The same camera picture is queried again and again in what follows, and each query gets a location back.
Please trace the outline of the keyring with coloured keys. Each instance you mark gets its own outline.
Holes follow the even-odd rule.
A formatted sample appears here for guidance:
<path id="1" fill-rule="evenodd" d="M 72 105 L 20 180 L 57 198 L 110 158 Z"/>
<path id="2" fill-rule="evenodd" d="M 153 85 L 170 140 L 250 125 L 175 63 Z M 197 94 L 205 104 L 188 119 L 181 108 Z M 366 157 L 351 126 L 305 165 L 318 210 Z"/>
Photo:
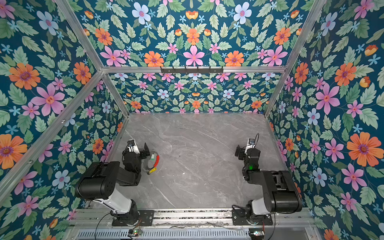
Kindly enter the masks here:
<path id="1" fill-rule="evenodd" d="M 160 156 L 157 152 L 151 154 L 151 156 L 146 159 L 144 164 L 144 170 L 147 175 L 154 173 L 157 170 L 158 164 L 160 162 Z"/>

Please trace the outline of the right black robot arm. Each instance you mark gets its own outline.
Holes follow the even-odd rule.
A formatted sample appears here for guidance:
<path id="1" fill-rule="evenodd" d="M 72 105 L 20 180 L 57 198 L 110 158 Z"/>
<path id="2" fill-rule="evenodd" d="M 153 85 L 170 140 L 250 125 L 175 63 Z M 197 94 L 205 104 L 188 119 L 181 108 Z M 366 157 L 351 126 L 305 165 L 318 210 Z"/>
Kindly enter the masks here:
<path id="1" fill-rule="evenodd" d="M 244 180 L 262 188 L 262 197 L 246 206 L 232 205 L 234 225 L 241 219 L 249 225 L 264 222 L 272 214 L 294 214 L 303 208 L 303 201 L 288 171 L 267 171 L 259 168 L 261 151 L 255 145 L 237 146 L 235 156 L 243 161 Z"/>

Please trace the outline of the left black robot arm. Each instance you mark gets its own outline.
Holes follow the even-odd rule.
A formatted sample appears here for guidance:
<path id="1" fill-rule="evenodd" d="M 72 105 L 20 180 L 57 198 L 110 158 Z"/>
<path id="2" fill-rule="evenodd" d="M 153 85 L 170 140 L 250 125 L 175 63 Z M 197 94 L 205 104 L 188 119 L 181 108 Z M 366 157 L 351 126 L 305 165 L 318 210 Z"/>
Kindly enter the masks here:
<path id="1" fill-rule="evenodd" d="M 100 203 L 110 209 L 116 223 L 134 226 L 140 221 L 140 213 L 134 200 L 125 197 L 116 188 L 138 186 L 142 177 L 142 160 L 150 156 L 147 144 L 140 150 L 134 140 L 129 140 L 122 152 L 122 162 L 93 163 L 77 183 L 78 198 Z"/>

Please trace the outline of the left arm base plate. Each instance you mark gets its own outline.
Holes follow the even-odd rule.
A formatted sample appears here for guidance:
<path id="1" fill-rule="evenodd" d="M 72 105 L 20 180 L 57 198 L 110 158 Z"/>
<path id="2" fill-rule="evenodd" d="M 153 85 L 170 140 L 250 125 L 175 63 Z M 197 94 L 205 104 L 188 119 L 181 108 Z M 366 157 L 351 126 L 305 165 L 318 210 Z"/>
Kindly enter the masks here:
<path id="1" fill-rule="evenodd" d="M 116 214 L 111 212 L 113 216 L 112 226 L 114 227 L 135 227 L 135 226 L 152 226 L 155 211 L 153 210 L 131 210 L 126 214 Z"/>

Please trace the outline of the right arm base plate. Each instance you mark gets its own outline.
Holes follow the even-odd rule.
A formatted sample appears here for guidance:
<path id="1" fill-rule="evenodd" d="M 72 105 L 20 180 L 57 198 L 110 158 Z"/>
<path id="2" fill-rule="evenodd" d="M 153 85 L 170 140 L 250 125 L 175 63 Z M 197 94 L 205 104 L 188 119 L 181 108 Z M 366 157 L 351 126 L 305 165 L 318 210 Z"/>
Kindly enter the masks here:
<path id="1" fill-rule="evenodd" d="M 232 209 L 232 221 L 234 226 L 272 226 L 274 224 L 271 215 L 248 215 L 244 209 Z"/>

